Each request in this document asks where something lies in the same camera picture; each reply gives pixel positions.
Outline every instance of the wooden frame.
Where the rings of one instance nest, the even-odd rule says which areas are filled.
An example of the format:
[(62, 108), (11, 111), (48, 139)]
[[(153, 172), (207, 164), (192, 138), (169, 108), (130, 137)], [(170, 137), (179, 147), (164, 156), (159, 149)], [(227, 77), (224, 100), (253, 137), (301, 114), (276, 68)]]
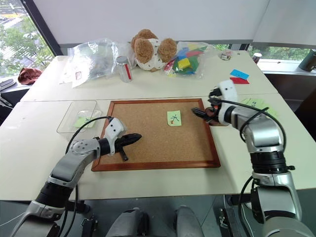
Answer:
[[(148, 104), (148, 103), (178, 103), (178, 102), (198, 102), (198, 106), (204, 110), (202, 99), (164, 99), (164, 100), (122, 100), (111, 101), (107, 116), (111, 116), (114, 110), (115, 104)], [(92, 171), (114, 171), (114, 170), (139, 170), (139, 169), (173, 169), (173, 168), (214, 168), (220, 167), (220, 161), (217, 155), (216, 147), (212, 137), (209, 125), (201, 120), (205, 126), (208, 142), (210, 144), (210, 150), (213, 156), (213, 160), (201, 160), (201, 161), (169, 161), (169, 162), (143, 162), (143, 163), (110, 163), (101, 164), (100, 159), (97, 159), (92, 164)], [(105, 128), (109, 122), (106, 120), (101, 133), (101, 137), (104, 137)]]

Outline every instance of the window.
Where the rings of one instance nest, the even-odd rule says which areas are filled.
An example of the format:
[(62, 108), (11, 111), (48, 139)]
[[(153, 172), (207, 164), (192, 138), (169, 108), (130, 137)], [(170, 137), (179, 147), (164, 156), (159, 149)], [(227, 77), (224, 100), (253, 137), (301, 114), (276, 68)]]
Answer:
[(254, 53), (261, 53), (263, 59), (295, 60), (302, 61), (310, 52), (307, 48), (288, 48), (263, 46), (256, 47), (250, 45), (248, 52), (252, 57)]
[(213, 44), (213, 46), (220, 51), (230, 47), (229, 44)]
[(0, 0), (0, 78), (43, 71), (54, 55), (19, 0)]

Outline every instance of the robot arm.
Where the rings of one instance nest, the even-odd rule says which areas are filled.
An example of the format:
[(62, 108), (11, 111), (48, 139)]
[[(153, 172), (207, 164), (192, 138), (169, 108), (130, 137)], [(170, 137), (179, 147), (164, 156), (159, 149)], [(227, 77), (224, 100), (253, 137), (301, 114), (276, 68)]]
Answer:
[(302, 208), (291, 172), (283, 155), (284, 143), (278, 124), (258, 111), (222, 103), (237, 101), (235, 86), (223, 81), (209, 95), (211, 107), (193, 112), (212, 124), (231, 124), (244, 136), (252, 163), (252, 177), (257, 185), (251, 190), (254, 218), (264, 224), (263, 236), (314, 236), (301, 223)]
[(56, 164), (38, 197), (30, 203), (11, 236), (57, 236), (59, 227), (54, 221), (59, 220), (63, 214), (65, 204), (86, 166), (102, 155), (121, 152), (126, 156), (123, 147), (141, 138), (140, 134), (123, 136), (125, 131), (125, 126), (114, 118), (106, 128), (105, 138), (74, 142)]

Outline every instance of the clear plastic container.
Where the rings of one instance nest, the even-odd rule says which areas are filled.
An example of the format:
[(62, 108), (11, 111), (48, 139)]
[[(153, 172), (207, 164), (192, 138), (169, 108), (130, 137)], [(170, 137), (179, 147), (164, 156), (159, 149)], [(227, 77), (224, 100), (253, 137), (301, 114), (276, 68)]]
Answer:
[[(57, 132), (66, 135), (66, 137), (70, 139), (84, 123), (100, 117), (101, 114), (102, 112), (98, 110), (97, 102), (95, 100), (73, 101), (60, 122)], [(104, 123), (103, 120), (91, 122), (80, 131), (80, 134), (84, 134), (84, 138), (86, 139), (92, 138), (95, 134), (98, 134), (99, 136), (101, 131), (98, 131), (100, 126), (97, 126), (97, 123), (100, 122)]]

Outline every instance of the green sticky note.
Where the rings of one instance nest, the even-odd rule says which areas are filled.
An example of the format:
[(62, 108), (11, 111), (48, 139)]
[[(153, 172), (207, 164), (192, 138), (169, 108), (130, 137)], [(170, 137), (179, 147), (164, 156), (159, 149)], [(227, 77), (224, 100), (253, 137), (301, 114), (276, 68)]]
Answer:
[[(81, 127), (82, 125), (84, 125), (86, 122), (89, 122), (91, 120), (90, 117), (78, 117), (74, 127)], [(94, 125), (94, 122), (89, 123), (88, 125), (86, 125), (85, 127), (92, 127)]]
[(181, 113), (180, 110), (177, 111), (167, 111), (167, 120), (169, 126), (181, 126)]
[(255, 107), (257, 109), (264, 109), (265, 107), (269, 107), (267, 112), (273, 117), (278, 117), (277, 111), (271, 108), (269, 104), (267, 104), (263, 99), (258, 98), (247, 98), (242, 100), (242, 104), (249, 105), (251, 107)]
[(205, 51), (207, 49), (207, 46), (204, 46), (202, 48), (199, 48), (200, 51)]

